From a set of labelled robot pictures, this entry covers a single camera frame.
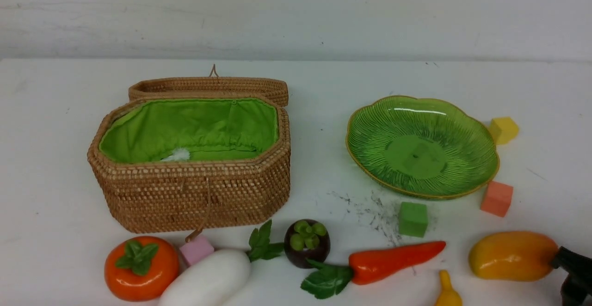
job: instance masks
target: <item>basket string loop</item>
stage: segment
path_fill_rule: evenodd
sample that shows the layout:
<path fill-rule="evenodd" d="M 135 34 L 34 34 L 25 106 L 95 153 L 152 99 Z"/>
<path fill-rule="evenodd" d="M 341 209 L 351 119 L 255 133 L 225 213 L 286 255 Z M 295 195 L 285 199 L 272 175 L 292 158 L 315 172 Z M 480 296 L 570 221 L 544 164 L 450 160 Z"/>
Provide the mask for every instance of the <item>basket string loop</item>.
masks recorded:
<path fill-rule="evenodd" d="M 216 64 L 215 63 L 214 63 L 214 66 L 212 67 L 212 71 L 210 72 L 209 77 L 212 77 L 212 74 L 215 74 L 216 78 L 219 77 L 218 72 L 216 72 Z"/>
<path fill-rule="evenodd" d="M 207 188 L 208 188 L 208 202 L 205 207 L 205 217 L 201 221 L 201 224 L 199 224 L 199 227 L 196 228 L 195 231 L 191 232 L 190 235 L 185 238 L 186 243 L 190 242 L 191 240 L 194 240 L 195 237 L 197 237 L 201 234 L 201 232 L 205 228 L 205 224 L 208 222 L 208 219 L 210 218 L 210 213 L 212 211 L 211 210 L 212 209 L 212 193 L 210 192 L 210 178 L 209 177 L 205 178 L 205 183 L 207 184 Z"/>

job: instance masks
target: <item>basket lid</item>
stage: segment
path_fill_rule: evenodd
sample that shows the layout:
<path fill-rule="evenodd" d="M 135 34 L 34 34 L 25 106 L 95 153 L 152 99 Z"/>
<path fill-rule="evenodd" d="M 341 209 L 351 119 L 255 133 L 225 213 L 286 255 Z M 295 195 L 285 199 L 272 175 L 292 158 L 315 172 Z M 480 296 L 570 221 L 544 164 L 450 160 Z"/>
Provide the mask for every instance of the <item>basket lid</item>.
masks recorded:
<path fill-rule="evenodd" d="M 216 65 L 207 77 L 168 77 L 144 80 L 128 89 L 129 101 L 157 99 L 167 96 L 185 96 L 190 92 L 256 93 L 281 107 L 288 104 L 288 85 L 285 81 L 258 77 L 220 77 Z"/>

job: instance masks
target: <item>white table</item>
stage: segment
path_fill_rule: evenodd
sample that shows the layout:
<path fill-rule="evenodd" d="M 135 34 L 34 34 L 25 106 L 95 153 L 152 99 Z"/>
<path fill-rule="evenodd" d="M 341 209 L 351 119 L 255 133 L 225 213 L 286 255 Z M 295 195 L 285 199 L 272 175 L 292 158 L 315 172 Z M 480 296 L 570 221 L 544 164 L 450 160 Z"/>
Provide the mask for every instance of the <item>white table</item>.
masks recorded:
<path fill-rule="evenodd" d="M 86 161 L 99 122 L 127 102 L 127 87 L 144 79 L 207 76 L 213 61 L 0 61 L 0 304 L 126 305 L 103 280 L 116 244 L 133 235 L 109 214 Z M 503 230 L 533 230 L 592 255 L 592 66 L 526 62 L 216 62 L 220 76 L 285 80 L 290 89 L 292 192 L 273 216 L 280 241 L 298 218 L 323 221 L 332 236 L 328 262 L 347 263 L 356 250 L 445 240 L 427 264 L 328 300 L 300 290 L 308 270 L 287 259 L 253 264 L 252 278 L 228 306 L 431 306 L 437 270 L 447 269 L 468 306 L 557 306 L 565 272 L 535 283 L 494 282 L 471 274 L 467 253 Z M 378 186 L 345 149 L 347 120 L 388 95 L 433 97 L 477 119 L 510 115 L 518 138 L 499 148 L 496 180 L 515 187 L 505 218 L 479 210 L 482 191 L 426 202 L 426 237 L 400 237 L 395 208 L 403 197 Z M 383 203 L 379 207 L 378 199 Z M 254 226 L 205 231 L 218 247 L 247 247 Z M 188 232 L 166 233 L 180 245 Z"/>

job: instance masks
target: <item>rattan basket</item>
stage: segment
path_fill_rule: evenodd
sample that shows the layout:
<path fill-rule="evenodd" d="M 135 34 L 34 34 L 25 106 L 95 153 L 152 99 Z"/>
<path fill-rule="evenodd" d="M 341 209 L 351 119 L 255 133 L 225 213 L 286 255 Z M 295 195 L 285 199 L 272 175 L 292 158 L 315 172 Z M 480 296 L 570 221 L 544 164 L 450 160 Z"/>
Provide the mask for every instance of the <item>rattan basket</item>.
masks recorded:
<path fill-rule="evenodd" d="M 154 99 L 163 93 L 184 98 L 194 92 L 257 93 L 281 107 L 288 106 L 288 86 L 285 81 L 252 78 L 220 77 L 214 64 L 209 77 L 169 77 L 140 81 L 128 90 L 129 100 Z"/>
<path fill-rule="evenodd" d="M 115 163 L 99 150 L 99 143 L 116 119 L 150 100 L 135 99 L 106 115 L 87 153 L 111 215 L 134 233 L 264 222 L 290 194 L 287 112 L 255 93 L 193 92 L 184 97 L 258 98 L 277 110 L 279 140 L 247 160 Z M 175 99 L 178 95 L 165 92 L 154 98 Z"/>

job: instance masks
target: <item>green glass plate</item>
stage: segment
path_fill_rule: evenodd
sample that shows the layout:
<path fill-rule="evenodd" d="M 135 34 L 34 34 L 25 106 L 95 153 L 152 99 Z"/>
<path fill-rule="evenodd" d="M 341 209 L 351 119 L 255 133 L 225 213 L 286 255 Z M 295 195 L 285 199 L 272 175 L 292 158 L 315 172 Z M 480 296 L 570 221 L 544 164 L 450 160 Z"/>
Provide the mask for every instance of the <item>green glass plate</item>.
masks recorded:
<path fill-rule="evenodd" d="M 438 99 L 390 96 L 357 110 L 346 146 L 373 179 L 425 199 L 471 194 L 500 167 L 485 125 Z"/>

